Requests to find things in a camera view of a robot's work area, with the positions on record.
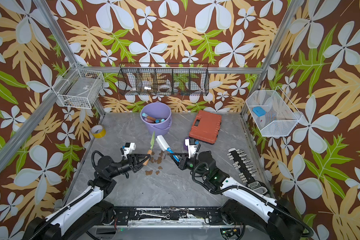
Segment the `green square trowel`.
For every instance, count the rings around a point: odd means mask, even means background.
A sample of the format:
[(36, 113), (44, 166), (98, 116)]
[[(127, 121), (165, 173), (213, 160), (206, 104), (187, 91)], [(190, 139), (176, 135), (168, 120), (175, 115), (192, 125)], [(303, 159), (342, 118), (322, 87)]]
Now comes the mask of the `green square trowel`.
[(148, 150), (147, 154), (149, 154), (149, 158), (143, 163), (144, 166), (146, 166), (151, 158), (151, 156), (153, 155), (153, 148), (154, 148), (154, 144), (155, 144), (155, 132), (152, 133), (152, 138), (151, 138), (151, 142), (150, 142), (150, 149)]

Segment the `white brush blue handle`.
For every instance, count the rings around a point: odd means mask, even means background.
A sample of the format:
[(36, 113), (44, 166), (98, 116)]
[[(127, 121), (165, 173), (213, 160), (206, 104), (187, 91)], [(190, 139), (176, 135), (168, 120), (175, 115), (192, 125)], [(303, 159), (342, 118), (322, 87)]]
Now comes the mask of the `white brush blue handle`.
[(171, 149), (171, 147), (169, 146), (169, 144), (167, 143), (167, 141), (165, 140), (165, 138), (162, 135), (158, 135), (156, 137), (156, 142), (159, 145), (159, 147), (162, 149), (162, 151), (167, 151), (170, 154), (174, 154), (175, 152)]

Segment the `green pointed trowel wooden handle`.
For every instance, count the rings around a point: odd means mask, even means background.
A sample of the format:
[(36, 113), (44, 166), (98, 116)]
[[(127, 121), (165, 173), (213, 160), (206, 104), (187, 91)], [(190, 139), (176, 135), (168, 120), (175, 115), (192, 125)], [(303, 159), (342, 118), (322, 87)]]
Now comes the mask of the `green pointed trowel wooden handle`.
[(156, 118), (151, 117), (151, 116), (147, 116), (147, 119), (150, 119), (151, 121), (154, 121), (154, 122), (157, 120)]

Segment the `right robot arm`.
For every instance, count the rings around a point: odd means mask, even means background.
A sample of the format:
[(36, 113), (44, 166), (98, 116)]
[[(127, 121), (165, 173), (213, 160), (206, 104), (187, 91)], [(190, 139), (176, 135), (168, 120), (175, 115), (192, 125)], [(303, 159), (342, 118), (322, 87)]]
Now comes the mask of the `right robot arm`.
[(229, 198), (221, 208), (225, 222), (249, 225), (266, 233), (271, 240), (299, 240), (314, 235), (312, 228), (288, 209), (286, 202), (259, 194), (217, 168), (211, 152), (192, 157), (170, 152), (170, 156), (179, 169), (191, 171), (193, 182), (210, 194)]

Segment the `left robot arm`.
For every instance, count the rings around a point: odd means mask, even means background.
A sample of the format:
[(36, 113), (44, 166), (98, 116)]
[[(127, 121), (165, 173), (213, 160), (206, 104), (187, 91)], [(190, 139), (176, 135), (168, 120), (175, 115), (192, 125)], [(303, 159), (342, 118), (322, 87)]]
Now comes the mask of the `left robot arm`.
[(93, 180), (74, 200), (44, 219), (32, 220), (24, 233), (24, 240), (74, 240), (100, 223), (113, 222), (114, 205), (105, 201), (117, 182), (115, 177), (138, 172), (151, 158), (150, 153), (128, 154), (120, 162), (99, 151), (91, 155), (95, 170)]

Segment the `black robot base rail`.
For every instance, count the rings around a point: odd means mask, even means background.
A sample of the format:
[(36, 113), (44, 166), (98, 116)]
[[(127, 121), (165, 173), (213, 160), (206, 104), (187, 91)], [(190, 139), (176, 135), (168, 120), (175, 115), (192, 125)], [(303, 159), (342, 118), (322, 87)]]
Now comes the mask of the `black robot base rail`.
[(114, 207), (99, 226), (117, 227), (242, 227), (222, 207)]

